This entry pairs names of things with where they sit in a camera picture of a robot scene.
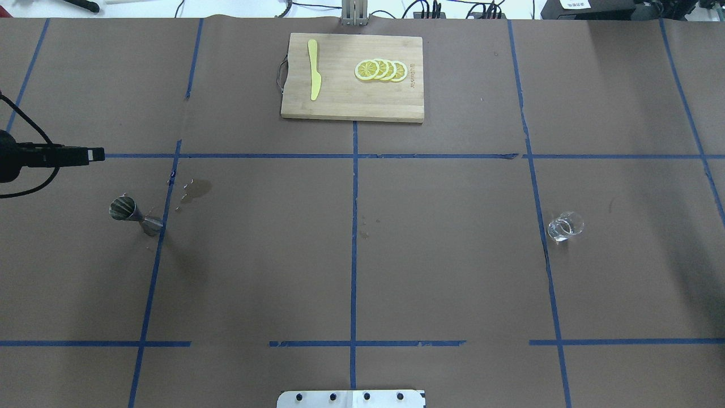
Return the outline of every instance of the white bracket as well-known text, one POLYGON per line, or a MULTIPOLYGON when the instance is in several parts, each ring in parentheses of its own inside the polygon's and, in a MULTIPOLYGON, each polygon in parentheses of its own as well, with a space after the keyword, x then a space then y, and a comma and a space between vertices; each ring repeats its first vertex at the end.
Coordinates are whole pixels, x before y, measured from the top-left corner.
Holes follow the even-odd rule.
POLYGON ((342 25, 368 25, 368 0, 342 0, 342 25))
POLYGON ((277 408, 426 408, 425 395, 417 390, 287 391, 277 408))

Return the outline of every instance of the gray table surface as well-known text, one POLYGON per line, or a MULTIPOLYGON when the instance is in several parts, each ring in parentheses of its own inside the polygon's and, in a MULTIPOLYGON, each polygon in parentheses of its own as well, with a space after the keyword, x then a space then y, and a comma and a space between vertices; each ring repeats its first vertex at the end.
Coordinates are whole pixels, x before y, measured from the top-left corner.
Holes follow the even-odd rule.
POLYGON ((0 405, 725 406, 722 26, 477 23, 0 20, 3 93, 108 154, 0 202, 0 405), (425 122, 282 119, 291 32, 422 36, 425 122))

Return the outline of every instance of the white metal plate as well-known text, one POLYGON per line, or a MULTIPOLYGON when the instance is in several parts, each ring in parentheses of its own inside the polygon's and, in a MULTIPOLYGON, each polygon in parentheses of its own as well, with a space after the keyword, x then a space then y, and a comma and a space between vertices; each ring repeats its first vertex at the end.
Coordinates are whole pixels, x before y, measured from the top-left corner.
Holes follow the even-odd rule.
POLYGON ((417 390, 286 391, 277 408, 425 408, 425 395, 417 390))

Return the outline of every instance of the white background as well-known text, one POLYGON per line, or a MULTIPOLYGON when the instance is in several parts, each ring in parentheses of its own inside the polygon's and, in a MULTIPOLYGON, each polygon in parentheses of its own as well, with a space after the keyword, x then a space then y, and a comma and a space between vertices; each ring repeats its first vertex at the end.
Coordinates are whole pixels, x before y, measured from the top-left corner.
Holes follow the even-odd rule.
MULTIPOLYGON (((63 0, 0 0, 0 5, 14 17, 173 17, 174 11, 181 0, 141 0, 123 4, 106 4, 106 0, 96 0, 101 7, 97 15, 68 4, 63 0)), ((368 0, 368 11, 383 9, 400 18, 405 7, 412 0, 368 0)), ((339 0, 295 0, 299 3, 330 4, 339 6, 339 0)), ((536 18, 546 0, 536 0, 536 18)), ((472 4, 456 4, 453 1, 443 1, 442 11, 447 18, 464 18, 472 4)), ((209 17, 210 15, 230 15, 234 17, 274 17, 284 11, 285 0, 186 0, 182 6, 181 17, 209 17)), ((507 18, 531 19, 531 0, 505 0, 501 6, 507 18)), ((416 4, 411 11, 420 11, 421 6, 416 4)), ((320 17, 331 15, 340 17, 340 10, 324 10, 293 6, 287 17, 320 17)), ((713 10, 696 8, 687 16, 688 20, 717 21, 718 16, 713 10)))

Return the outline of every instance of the blue line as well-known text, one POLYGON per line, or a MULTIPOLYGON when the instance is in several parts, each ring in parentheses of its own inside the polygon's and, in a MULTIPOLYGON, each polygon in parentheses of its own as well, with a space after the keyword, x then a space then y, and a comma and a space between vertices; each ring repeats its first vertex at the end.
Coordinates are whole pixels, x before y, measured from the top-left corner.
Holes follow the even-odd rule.
POLYGON ((202 40, 202 27, 204 19, 199 19, 199 28, 196 29, 196 44, 194 45, 194 57, 191 58, 191 69, 188 72, 188 86, 186 87, 186 98, 191 96, 191 85, 194 83, 194 71, 196 70, 196 57, 199 55, 199 43, 202 40))
MULTIPOLYGON (((461 347, 465 340, 358 340, 357 347, 461 347)), ((350 347, 348 340, 271 341, 269 347, 350 347)))
POLYGON ((690 112, 689 104, 687 103, 687 98, 684 95, 684 91, 682 90, 682 84, 679 80, 679 75, 677 74, 677 68, 675 68, 675 62, 672 59, 672 52, 670 51, 670 42, 667 39, 667 30, 665 29, 665 20, 660 18, 660 30, 662 31, 662 39, 665 43, 665 50, 667 51, 667 59, 670 62, 670 69, 672 69, 672 76, 675 79, 675 84, 677 85, 677 91, 680 94, 680 99, 682 100, 682 105, 684 106, 684 111, 687 114, 687 120, 689 121, 689 127, 692 129, 692 135, 695 137, 695 144, 697 145, 697 151, 700 152, 700 157, 703 159, 703 168, 705 169, 705 175, 708 177, 708 182, 710 183, 710 190, 713 192, 713 196, 715 197, 715 204, 718 208, 718 213, 720 213, 720 222, 722 222, 723 227, 725 227, 725 211, 723 211, 723 205, 720 201, 720 194, 718 193, 717 187, 715 187, 715 181, 713 180, 713 174, 710 172, 710 165, 708 165, 708 159, 705 158, 705 150, 703 149, 703 144, 700 141, 700 135, 697 132, 697 127, 695 126, 695 121, 692 119, 692 112, 690 112))
POLYGON ((524 155, 524 158, 533 159, 664 159, 664 160, 690 160, 700 159, 700 155, 524 155))
POLYGON ((106 153, 106 159, 148 159, 148 158, 165 158, 171 159, 173 153, 106 153))
MULTIPOLYGON (((0 340, 0 347, 139 347, 140 341, 0 340)), ((191 347, 191 341, 149 341, 146 347, 191 347)))
POLYGON ((357 121, 352 122, 352 260, 350 263, 350 389, 357 387, 357 121))
POLYGON ((413 153, 413 154, 392 154, 386 153, 382 155, 363 154, 358 155, 361 159, 515 159, 520 153, 508 153, 504 155, 496 154, 438 154, 438 153, 413 153))
POLYGON ((190 159, 352 159, 345 154, 303 154, 303 153, 184 153, 182 158, 190 159))
POLYGON ((627 346, 667 344, 725 344, 725 338, 605 338, 530 340, 530 346, 627 346))
MULTIPOLYGON (((33 58, 30 59, 30 65, 28 66, 28 70, 25 72, 25 78, 22 80, 22 85, 20 86, 20 92, 17 94, 17 99, 15 100, 15 104, 17 106, 20 106, 20 103, 22 102, 22 96, 25 93, 25 87, 28 86, 28 81, 30 80, 30 74, 33 72, 33 67, 36 66, 36 60, 38 59, 38 54, 41 52, 41 46, 43 45, 43 40, 45 39, 45 34, 48 31, 48 24, 50 24, 50 19, 46 18, 46 22, 43 25, 43 30, 41 31, 41 36, 38 38, 38 44, 36 44, 36 50, 33 53, 33 58)), ((15 121, 15 111, 13 110, 10 113, 10 120, 7 121, 7 128, 5 129, 8 133, 10 133, 10 129, 12 128, 12 123, 15 121)))
POLYGON ((128 408, 133 408, 136 401, 136 390, 138 389, 138 377, 141 374, 141 363, 144 359, 144 343, 146 342, 146 333, 149 330, 149 320, 151 319, 151 306, 154 303, 154 292, 156 290, 156 279, 159 274, 159 264, 161 263, 161 249, 164 245, 164 236, 166 235, 166 225, 169 218, 169 207, 171 205, 171 193, 174 190, 174 181, 176 180, 176 167, 179 163, 179 155, 181 153, 181 140, 176 142, 176 151, 174 152, 174 164, 171 168, 169 176, 169 187, 166 190, 166 203, 164 204, 164 216, 162 218, 163 227, 159 232, 159 242, 156 247, 156 258, 154 260, 154 270, 151 273, 151 284, 149 285, 149 296, 146 299, 146 311, 144 312, 144 324, 141 326, 141 345, 138 347, 136 355, 136 368, 133 371, 133 382, 131 383, 131 392, 128 398, 128 408))
MULTIPOLYGON (((523 90, 521 88, 521 75, 518 71, 518 58, 516 57, 516 45, 513 38, 513 26, 511 20, 508 22, 508 36, 511 43, 511 57, 513 59, 513 71, 516 79, 516 90, 518 91, 518 106, 521 111, 521 125, 523 127, 524 135, 526 136, 526 154, 529 159, 529 173, 531 173, 531 185, 534 189, 534 202, 536 204, 536 217, 539 220, 539 237, 542 241, 542 247, 544 249, 544 259, 546 261, 546 273, 549 280, 549 301, 551 304, 551 315, 554 319, 554 333, 556 339, 561 340, 561 328, 559 325, 559 312, 556 306, 556 294, 554 291, 554 278, 551 273, 551 263, 549 261, 549 247, 546 241, 546 232, 544 230, 544 217, 542 215, 541 200, 539 199, 539 184, 537 182, 537 173, 534 168, 534 159, 532 158, 533 152, 531 149, 531 140, 529 138, 529 125, 526 123, 526 116, 523 114, 523 90)), ((557 346, 559 353, 559 368, 561 371, 561 381, 564 388, 564 401, 566 407, 571 408, 571 395, 569 393, 569 379, 566 372, 566 360, 564 358, 564 348, 561 345, 557 346)))

